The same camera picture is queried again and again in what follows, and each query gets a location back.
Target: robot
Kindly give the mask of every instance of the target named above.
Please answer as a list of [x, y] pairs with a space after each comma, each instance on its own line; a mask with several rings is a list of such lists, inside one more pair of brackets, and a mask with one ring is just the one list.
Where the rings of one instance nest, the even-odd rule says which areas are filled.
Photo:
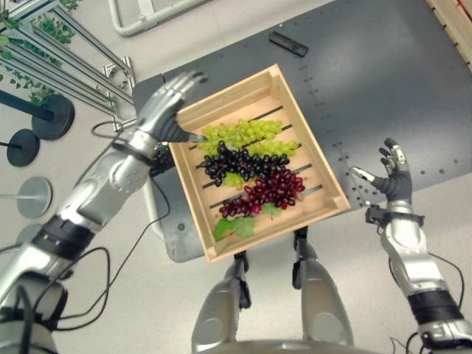
[[[188, 94], [206, 80], [183, 73], [164, 84], [139, 112], [125, 142], [99, 160], [35, 238], [23, 244], [0, 271], [0, 352], [57, 353], [52, 331], [66, 305], [61, 280], [92, 238], [113, 218], [148, 177], [159, 142], [200, 142], [204, 137], [181, 129], [175, 118]], [[388, 178], [359, 167], [351, 173], [385, 194], [386, 209], [371, 206], [369, 223], [381, 230], [392, 275], [418, 323], [425, 348], [433, 353], [472, 353], [472, 324], [452, 299], [421, 230], [423, 218], [412, 207], [412, 179], [401, 147], [387, 139], [381, 159]], [[303, 340], [236, 341], [238, 315], [251, 305], [245, 280], [246, 254], [236, 254], [223, 280], [209, 293], [192, 335], [193, 353], [371, 353], [353, 346], [353, 333], [336, 285], [307, 241], [296, 230], [293, 286], [302, 295]]]

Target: robot leg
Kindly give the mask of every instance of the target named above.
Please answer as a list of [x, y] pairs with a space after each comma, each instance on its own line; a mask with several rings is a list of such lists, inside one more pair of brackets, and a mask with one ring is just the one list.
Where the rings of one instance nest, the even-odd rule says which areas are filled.
[[307, 241], [308, 227], [295, 231], [292, 285], [302, 290], [303, 338], [353, 344], [353, 332], [336, 284]]
[[206, 297], [193, 329], [193, 353], [236, 341], [240, 309], [251, 306], [245, 278], [248, 268], [246, 252], [236, 254], [224, 279]]

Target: wooden tray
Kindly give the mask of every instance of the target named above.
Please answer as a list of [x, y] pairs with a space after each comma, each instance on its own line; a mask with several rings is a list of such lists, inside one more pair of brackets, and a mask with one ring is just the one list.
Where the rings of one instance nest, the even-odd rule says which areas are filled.
[[224, 199], [238, 195], [235, 187], [216, 187], [204, 169], [202, 150], [195, 144], [170, 144], [178, 175], [192, 212], [200, 240], [210, 262], [220, 260], [289, 231], [349, 209], [333, 171], [295, 102], [278, 65], [219, 91], [179, 111], [178, 123], [186, 131], [200, 133], [208, 124], [236, 124], [239, 119], [282, 120], [282, 132], [274, 140], [301, 144], [288, 168], [303, 177], [305, 200], [297, 201], [278, 216], [260, 213], [254, 217], [254, 235], [226, 236], [216, 242], [213, 230], [221, 218]]

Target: round base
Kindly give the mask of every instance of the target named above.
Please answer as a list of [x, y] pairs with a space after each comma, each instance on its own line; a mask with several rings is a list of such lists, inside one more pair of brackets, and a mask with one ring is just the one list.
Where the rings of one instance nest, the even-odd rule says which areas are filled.
[[36, 136], [42, 140], [56, 140], [70, 129], [74, 122], [75, 110], [72, 102], [60, 94], [53, 94], [43, 108], [54, 112], [51, 121], [31, 118], [31, 126]]
[[32, 225], [28, 225], [24, 229], [20, 231], [18, 238], [16, 239], [16, 244], [22, 244], [25, 242], [32, 241], [35, 238], [36, 234], [41, 230], [41, 225], [39, 223], [34, 223]]
[[12, 166], [27, 166], [38, 155], [39, 139], [30, 129], [17, 131], [10, 140], [10, 144], [21, 146], [21, 149], [11, 146], [7, 149], [8, 162]]
[[18, 199], [18, 211], [25, 218], [39, 218], [51, 204], [52, 188], [47, 179], [32, 177], [27, 179], [20, 188], [18, 195], [34, 195], [35, 199]]

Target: black wrist band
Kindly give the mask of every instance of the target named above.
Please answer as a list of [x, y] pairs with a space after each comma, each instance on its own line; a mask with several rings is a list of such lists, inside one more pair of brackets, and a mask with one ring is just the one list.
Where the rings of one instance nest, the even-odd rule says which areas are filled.
[[425, 220], [425, 217], [422, 215], [409, 214], [405, 212], [389, 212], [386, 209], [380, 208], [377, 204], [370, 206], [366, 211], [366, 222], [377, 224], [384, 229], [393, 218], [411, 220], [418, 223], [420, 227], [423, 227]]

